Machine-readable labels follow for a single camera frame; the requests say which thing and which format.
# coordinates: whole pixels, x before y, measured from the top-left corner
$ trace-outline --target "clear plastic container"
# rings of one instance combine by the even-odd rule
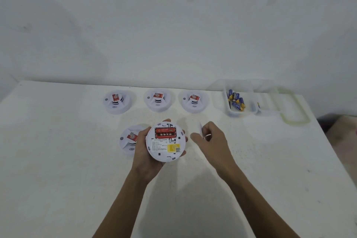
[[[277,86],[268,79],[247,79],[252,85],[259,116],[272,116],[281,113],[283,103]]]
[[[257,102],[254,96],[253,87],[247,80],[239,79],[222,79],[223,86],[223,99],[225,101],[226,113],[230,117],[246,117],[251,114],[257,113]],[[242,97],[245,104],[244,111],[240,111],[229,104],[228,92],[232,89],[234,92],[239,93],[239,97]]]

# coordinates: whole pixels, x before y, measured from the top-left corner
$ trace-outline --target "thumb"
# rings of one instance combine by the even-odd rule
[[[192,133],[190,135],[190,138],[199,146],[201,150],[203,146],[207,143],[207,141],[205,141],[205,139],[201,137],[201,135],[198,133]]]

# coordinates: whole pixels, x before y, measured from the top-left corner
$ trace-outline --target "yellow sticker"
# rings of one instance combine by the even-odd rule
[[[167,152],[180,152],[180,144],[168,144]]]

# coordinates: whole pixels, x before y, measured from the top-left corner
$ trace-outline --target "person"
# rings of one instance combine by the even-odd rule
[[[145,137],[149,130],[150,127],[139,133],[132,168],[93,238],[129,238],[131,236],[146,186],[164,165],[153,159],[146,149]],[[218,176],[232,190],[255,236],[257,238],[299,238],[237,166],[221,129],[213,122],[209,122],[203,126],[202,132],[204,136],[210,134],[210,139],[204,139],[198,133],[192,133],[190,137],[216,169]]]

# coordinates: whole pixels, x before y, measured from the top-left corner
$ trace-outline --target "white smoke detector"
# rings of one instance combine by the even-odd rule
[[[151,89],[145,92],[144,101],[152,111],[165,111],[171,106],[170,92],[167,89]]]
[[[182,107],[190,113],[199,113],[208,105],[208,95],[203,91],[187,90],[180,94]]]
[[[131,99],[127,91],[108,92],[103,104],[110,114],[121,114],[131,107]]]
[[[119,148],[122,149],[127,155],[134,156],[136,140],[139,132],[145,128],[142,125],[135,125],[126,128],[122,132],[119,141]]]
[[[146,136],[149,154],[161,162],[176,160],[185,150],[185,134],[173,122],[161,122],[153,126]]]

